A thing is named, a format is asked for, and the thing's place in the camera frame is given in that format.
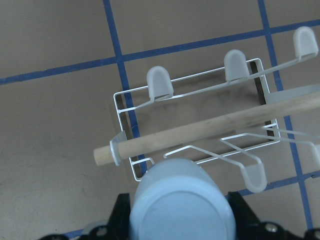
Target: gray surface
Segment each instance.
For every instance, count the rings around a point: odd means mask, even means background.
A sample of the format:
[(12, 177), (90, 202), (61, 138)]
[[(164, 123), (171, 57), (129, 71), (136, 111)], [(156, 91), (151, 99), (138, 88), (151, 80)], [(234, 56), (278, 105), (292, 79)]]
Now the gray surface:
[[(201, 4), (112, 0), (111, 6), (123, 54), (263, 28), (255, 0)], [(266, 0), (265, 8), (271, 27), (320, 17), (317, 0), (289, 4)], [(100, 0), (2, 1), (0, 21), (0, 78), (115, 56)], [(319, 42), (320, 28), (313, 29)], [(272, 35), (278, 63), (294, 57), (292, 35), (293, 31)], [(147, 71), (155, 65), (164, 66), (171, 78), (221, 67), (231, 49), (240, 49), (247, 59), (261, 58), (265, 68), (271, 66), (266, 38), (260, 36), (127, 61), (128, 82), (132, 88), (144, 86)], [(318, 57), (280, 71), (284, 89), (318, 83), (319, 61)], [(206, 87), (213, 79), (221, 81), (223, 76), (199, 78), (195, 88)], [(267, 80), (270, 90), (276, 91), (273, 75)], [(177, 93), (190, 89), (190, 84), (176, 85)], [(256, 106), (253, 89), (248, 83), (229, 91), (229, 95), (205, 93), (185, 102), (159, 103), (152, 107), (152, 114), (147, 108), (141, 109), (137, 111), (141, 134)], [(1, 240), (35, 240), (48, 233), (82, 229), (108, 218), (119, 193), (130, 192), (133, 197), (137, 183), (128, 162), (120, 167), (97, 167), (93, 159), (93, 149), (107, 145), (120, 131), (113, 93), (121, 90), (117, 64), (0, 85)], [(135, 103), (145, 99), (133, 95)], [(292, 126), (297, 131), (320, 134), (319, 117), (318, 110), (293, 115)], [(283, 119), (279, 125), (285, 128)], [(212, 151), (219, 149), (211, 142), (200, 144)], [(264, 162), (269, 183), (296, 176), (288, 144), (254, 153)], [(298, 153), (304, 173), (319, 170), (308, 148), (298, 146)], [(160, 153), (154, 156), (160, 160)], [(235, 158), (249, 163), (243, 156)], [(237, 167), (216, 161), (203, 168), (224, 194), (245, 188)], [(320, 227), (319, 178), (309, 178), (305, 184), (313, 225)], [(279, 222), (299, 235), (306, 229), (298, 184), (245, 198), (259, 217)]]

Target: tile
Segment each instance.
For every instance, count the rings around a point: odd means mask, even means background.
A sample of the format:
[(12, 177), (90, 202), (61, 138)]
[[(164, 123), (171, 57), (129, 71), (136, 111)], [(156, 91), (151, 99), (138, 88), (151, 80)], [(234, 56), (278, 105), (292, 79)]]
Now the tile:
[[(171, 53), (162, 56), (144, 58), (140, 60), (129, 61), (125, 63), (127, 76), (132, 88), (144, 86), (146, 84), (146, 73), (149, 68), (160, 65), (165, 67), (171, 79), (199, 73), (209, 69), (221, 67), (225, 54), (231, 49), (240, 49), (247, 59), (260, 57), (266, 68), (270, 67), (268, 50), (264, 37), (236, 41), (232, 43), (220, 44), (210, 47)], [(267, 76), (269, 82), (273, 81), (272, 74)], [(214, 83), (225, 81), (224, 72), (209, 76), (199, 77), (195, 80), (185, 81), (184, 84), (173, 84), (175, 94), (181, 94), (204, 87), (209, 87)], [(260, 105), (257, 97), (257, 90), (254, 82), (248, 82), (243, 85), (234, 86), (227, 90), (217, 92), (206, 92), (198, 95), (188, 96), (172, 101), (156, 102), (154, 105), (136, 110), (139, 130), (142, 136), (156, 133), (159, 131), (179, 127), (189, 123), (221, 116), (226, 113), (232, 113), (243, 109), (252, 108)], [(148, 91), (132, 94), (135, 105), (142, 104), (148, 100)], [(224, 136), (243, 133), (243, 131), (256, 131), (256, 129), (239, 129), (230, 131)], [(240, 146), (260, 143), (260, 139), (241, 138)], [(215, 153), (226, 153), (231, 149), (219, 142), (218, 139), (211, 137), (191, 144), (213, 151)], [(155, 162), (163, 159), (163, 154), (176, 148), (171, 147), (163, 151), (147, 154), (146, 157), (152, 157)], [(287, 143), (279, 143), (266, 149), (255, 151), (265, 162), (266, 174), (269, 182), (282, 180), (296, 175), (290, 147)], [(175, 154), (171, 157), (184, 157), (193, 160), (205, 158), (204, 154), (199, 154), (195, 150), (187, 150), (181, 154)], [(252, 164), (248, 157), (235, 156), (239, 161)], [(223, 193), (228, 191), (237, 191), (246, 188), (240, 170), (237, 166), (225, 163), (221, 160), (208, 162), (203, 168), (212, 176)]]
[(320, 228), (320, 178), (308, 178), (305, 180), (305, 187), (308, 195), (312, 223), (314, 228)]
[(265, 0), (270, 27), (320, 19), (320, 2), (317, 0)]
[(116, 65), (0, 86), (0, 239), (38, 239), (107, 219), (137, 184), (93, 150), (120, 130)]
[[(320, 43), (320, 26), (312, 28), (315, 32), (317, 42)], [(274, 34), (272, 36), (274, 49), (278, 63), (283, 63), (294, 59), (295, 52), (292, 44), (292, 36), (294, 31)], [(320, 57), (317, 56), (306, 62), (302, 62), (294, 67), (289, 67), (280, 71), (283, 88), (292, 89), (303, 87), (306, 85), (319, 84), (320, 75)], [(299, 114), (293, 114), (291, 117), (292, 127), (295, 131), (309, 133), (312, 135), (320, 135), (319, 117), (320, 109), (305, 111)], [(314, 144), (320, 144), (320, 139), (306, 138), (303, 136), (295, 136), (295, 139), (301, 141), (311, 141)], [(302, 171), (310, 173), (320, 170), (320, 166), (314, 161), (311, 148), (307, 145), (298, 144), (298, 153), (301, 161)]]
[(123, 54), (263, 28), (258, 2), (111, 1)]
[(301, 237), (307, 230), (297, 183), (248, 195), (244, 199), (262, 222), (275, 222)]
[(115, 55), (102, 1), (1, 1), (0, 78)]

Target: screw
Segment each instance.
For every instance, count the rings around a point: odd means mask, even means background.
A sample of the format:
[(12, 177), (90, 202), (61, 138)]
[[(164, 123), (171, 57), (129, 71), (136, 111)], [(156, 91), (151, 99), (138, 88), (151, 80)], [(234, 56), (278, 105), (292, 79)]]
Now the screw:
[(268, 232), (271, 233), (276, 233), (278, 231), (278, 227), (273, 223), (267, 223), (264, 227)]
[(108, 229), (106, 227), (99, 227), (98, 231), (96, 231), (97, 237), (103, 237), (108, 232)]
[(313, 234), (316, 239), (320, 240), (320, 231), (315, 231)]

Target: wooden rod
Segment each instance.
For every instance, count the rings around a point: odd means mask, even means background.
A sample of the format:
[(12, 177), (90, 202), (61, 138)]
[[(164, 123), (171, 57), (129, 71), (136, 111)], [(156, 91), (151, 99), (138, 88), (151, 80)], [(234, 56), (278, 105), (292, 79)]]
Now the wooden rod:
[[(147, 154), (169, 147), (186, 144), (211, 136), (219, 136), (232, 130), (263, 123), (265, 121), (320, 108), (320, 92), (314, 92), (276, 103), (256, 106), (242, 111), (198, 121), (184, 126), (118, 143), (121, 159)], [(94, 150), (98, 166), (112, 163), (110, 146)]]

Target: tiled floor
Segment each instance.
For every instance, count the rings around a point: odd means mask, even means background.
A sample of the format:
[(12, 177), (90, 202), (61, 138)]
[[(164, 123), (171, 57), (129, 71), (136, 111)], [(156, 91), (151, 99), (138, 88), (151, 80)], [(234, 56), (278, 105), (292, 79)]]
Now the tiled floor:
[[(119, 193), (134, 196), (138, 184), (128, 162), (97, 167), (93, 159), (93, 149), (120, 131), (113, 93), (144, 86), (155, 65), (172, 79), (221, 67), (231, 49), (261, 58), (265, 68), (291, 60), (296, 28), (312, 27), (320, 42), (319, 7), (317, 0), (1, 1), (0, 240), (76, 236), (86, 224), (107, 219)], [(318, 83), (319, 63), (320, 57), (267, 75), (270, 90)], [(199, 77), (193, 86), (213, 80), (224, 76)], [(174, 89), (189, 91), (191, 83)], [(139, 94), (132, 99), (145, 100)], [(258, 104), (249, 82), (139, 109), (129, 121), (137, 137)], [(320, 135), (319, 117), (315, 110), (278, 122)], [(199, 144), (222, 151), (210, 140)], [(310, 149), (279, 143), (253, 153), (264, 162), (269, 183), (259, 194), (245, 189), (232, 165), (216, 161), (203, 168), (224, 194), (240, 191), (263, 220), (298, 235), (320, 227), (320, 169)], [(152, 157), (159, 161), (161, 154)]]

